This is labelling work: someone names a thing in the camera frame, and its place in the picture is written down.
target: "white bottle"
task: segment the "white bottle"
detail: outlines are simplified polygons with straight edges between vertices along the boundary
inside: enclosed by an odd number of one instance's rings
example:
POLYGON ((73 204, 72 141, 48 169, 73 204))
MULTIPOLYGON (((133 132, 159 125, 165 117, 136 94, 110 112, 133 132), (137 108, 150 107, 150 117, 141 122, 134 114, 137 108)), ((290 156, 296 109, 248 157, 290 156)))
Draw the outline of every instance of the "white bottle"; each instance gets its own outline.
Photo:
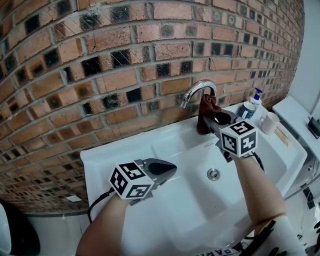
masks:
POLYGON ((249 102, 251 102, 253 105, 255 105, 255 108, 258 109, 259 105, 261 105, 262 101, 260 99, 260 93, 262 93, 262 90, 259 88, 255 88, 256 93, 254 97, 250 97, 249 102))

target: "fiducial marker cube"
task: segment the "fiducial marker cube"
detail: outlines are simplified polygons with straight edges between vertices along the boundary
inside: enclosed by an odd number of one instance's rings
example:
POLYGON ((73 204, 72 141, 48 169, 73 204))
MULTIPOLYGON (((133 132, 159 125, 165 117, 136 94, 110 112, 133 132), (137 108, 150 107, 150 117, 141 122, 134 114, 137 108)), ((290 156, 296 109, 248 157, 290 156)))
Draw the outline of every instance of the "fiducial marker cube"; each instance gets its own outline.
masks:
POLYGON ((243 120, 221 129, 220 139, 223 150, 240 158, 257 148, 258 129, 243 120))
POLYGON ((109 182, 121 199, 143 199, 154 181, 133 161, 117 164, 109 182))

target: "forearm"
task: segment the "forearm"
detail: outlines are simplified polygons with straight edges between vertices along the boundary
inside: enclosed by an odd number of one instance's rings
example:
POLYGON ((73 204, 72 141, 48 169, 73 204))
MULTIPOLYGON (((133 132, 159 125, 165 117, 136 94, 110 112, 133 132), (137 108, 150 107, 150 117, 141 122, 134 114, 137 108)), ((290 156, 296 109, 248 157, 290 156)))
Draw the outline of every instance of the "forearm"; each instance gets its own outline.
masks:
POLYGON ((255 226, 286 214, 285 201, 257 162, 252 158, 234 158, 249 216, 255 226))
POLYGON ((129 200, 114 195, 83 234, 77 256, 119 256, 129 200))

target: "sink drain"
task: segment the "sink drain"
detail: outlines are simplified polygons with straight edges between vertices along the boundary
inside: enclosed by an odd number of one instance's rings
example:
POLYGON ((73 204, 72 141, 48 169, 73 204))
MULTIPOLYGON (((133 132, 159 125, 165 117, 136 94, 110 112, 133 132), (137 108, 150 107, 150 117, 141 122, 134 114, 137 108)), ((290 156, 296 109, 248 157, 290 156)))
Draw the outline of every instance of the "sink drain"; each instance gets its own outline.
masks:
POLYGON ((220 178, 220 172, 214 167, 210 168, 207 171, 206 175, 208 176, 209 180, 211 180, 211 181, 217 181, 220 178))

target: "mug handle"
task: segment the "mug handle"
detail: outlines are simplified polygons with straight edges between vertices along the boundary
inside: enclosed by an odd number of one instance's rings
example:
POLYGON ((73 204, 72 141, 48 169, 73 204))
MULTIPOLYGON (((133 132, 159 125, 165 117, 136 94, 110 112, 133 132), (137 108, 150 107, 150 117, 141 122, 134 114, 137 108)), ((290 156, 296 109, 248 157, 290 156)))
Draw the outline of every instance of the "mug handle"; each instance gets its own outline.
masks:
POLYGON ((266 117, 267 117, 267 116, 265 115, 265 116, 263 116, 263 117, 260 118, 260 120, 259 120, 259 125, 260 125, 260 126, 262 126, 262 123, 264 122, 264 120, 266 119, 266 117))
POLYGON ((247 114, 248 114, 248 111, 245 110, 245 111, 243 112, 241 118, 244 120, 244 119, 246 118, 247 114))

